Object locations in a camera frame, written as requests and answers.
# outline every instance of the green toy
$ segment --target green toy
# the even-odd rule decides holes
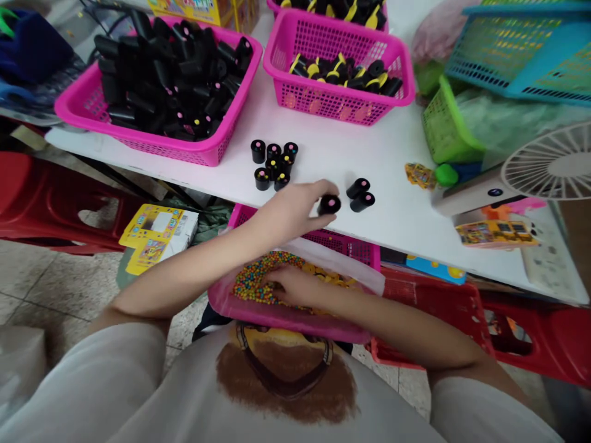
[[[441,186],[448,188],[455,185],[460,177],[455,169],[453,169],[449,164],[444,163],[435,169],[435,179]]]

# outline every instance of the white fan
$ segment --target white fan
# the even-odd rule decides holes
[[[445,191],[433,207],[450,217],[518,196],[591,198],[591,120],[537,137],[503,164]]]

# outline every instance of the pink toy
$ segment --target pink toy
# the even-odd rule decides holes
[[[527,210],[538,209],[546,206],[546,202],[544,200],[540,200],[539,198],[526,197],[523,200],[506,203],[506,205],[511,208],[511,212],[519,215],[525,215]]]

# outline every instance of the white table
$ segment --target white table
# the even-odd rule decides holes
[[[415,29],[438,1],[389,1],[391,32],[410,45]],[[272,26],[272,15],[263,15],[253,37],[265,45]],[[81,156],[260,207],[274,191],[271,187],[260,192],[255,187],[253,174],[258,165],[252,162],[250,144],[256,138],[281,146],[289,141],[299,145],[292,170],[293,182],[327,178],[337,184],[344,207],[329,229],[564,299],[528,281],[518,250],[477,250],[462,246],[452,221],[432,209],[432,194],[407,181],[404,173],[407,162],[434,166],[421,126],[421,109],[415,104],[393,110],[368,128],[310,116],[277,105],[273,82],[261,64],[230,146],[218,167],[146,154],[97,133],[75,134],[52,129],[46,136],[54,146]],[[358,214],[348,208],[345,196],[345,190],[357,177],[371,182],[370,190],[376,197],[371,208]],[[549,209],[536,212],[532,218],[547,225],[556,223]],[[568,261],[577,281],[577,294],[575,300],[565,301],[588,303],[589,296],[574,263],[569,257]]]

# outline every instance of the blue plastic basket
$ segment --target blue plastic basket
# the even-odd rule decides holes
[[[591,2],[464,9],[447,75],[510,98],[591,106]]]

